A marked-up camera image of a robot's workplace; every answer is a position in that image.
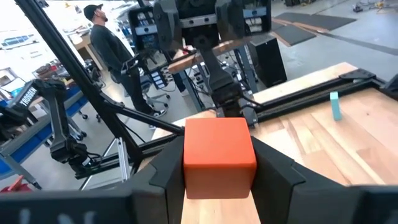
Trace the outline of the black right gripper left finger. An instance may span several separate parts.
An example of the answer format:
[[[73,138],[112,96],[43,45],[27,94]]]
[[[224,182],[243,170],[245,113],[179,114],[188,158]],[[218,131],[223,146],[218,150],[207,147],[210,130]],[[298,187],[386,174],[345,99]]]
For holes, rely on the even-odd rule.
[[[182,136],[108,190],[1,194],[2,224],[180,223],[185,195]]]

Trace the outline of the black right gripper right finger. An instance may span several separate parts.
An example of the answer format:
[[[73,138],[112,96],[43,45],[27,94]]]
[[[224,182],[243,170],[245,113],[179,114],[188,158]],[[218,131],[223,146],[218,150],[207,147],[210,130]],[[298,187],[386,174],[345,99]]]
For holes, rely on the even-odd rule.
[[[261,223],[396,224],[397,186],[344,186],[252,138],[251,187]]]

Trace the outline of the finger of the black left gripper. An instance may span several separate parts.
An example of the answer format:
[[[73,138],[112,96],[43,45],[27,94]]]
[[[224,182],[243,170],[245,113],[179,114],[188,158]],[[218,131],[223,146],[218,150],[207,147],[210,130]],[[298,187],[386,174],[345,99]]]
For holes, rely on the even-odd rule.
[[[243,0],[216,0],[215,14],[221,40],[242,39],[245,33]]]
[[[182,26],[175,0],[156,1],[153,15],[160,48],[163,50],[181,49],[183,47]]]

